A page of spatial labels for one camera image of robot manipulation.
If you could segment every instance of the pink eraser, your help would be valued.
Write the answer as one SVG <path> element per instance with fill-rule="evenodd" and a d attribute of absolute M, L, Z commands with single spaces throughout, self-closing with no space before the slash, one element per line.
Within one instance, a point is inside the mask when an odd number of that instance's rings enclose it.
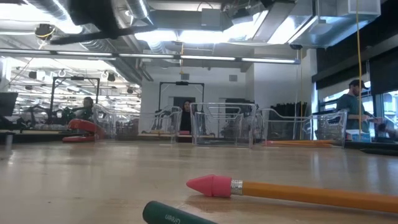
<path fill-rule="evenodd" d="M 187 186 L 209 197 L 230 197 L 231 182 L 231 177 L 211 174 L 190 179 Z"/>

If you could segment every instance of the wooden table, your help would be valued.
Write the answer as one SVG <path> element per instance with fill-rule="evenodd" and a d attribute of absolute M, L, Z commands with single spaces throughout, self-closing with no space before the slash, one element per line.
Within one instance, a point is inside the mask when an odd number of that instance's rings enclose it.
<path fill-rule="evenodd" d="M 398 195 L 398 158 L 356 150 L 191 144 L 19 144 L 0 161 L 0 223 L 144 223 L 150 200 L 218 223 L 398 223 L 398 215 L 271 200 L 206 198 L 207 174 Z"/>

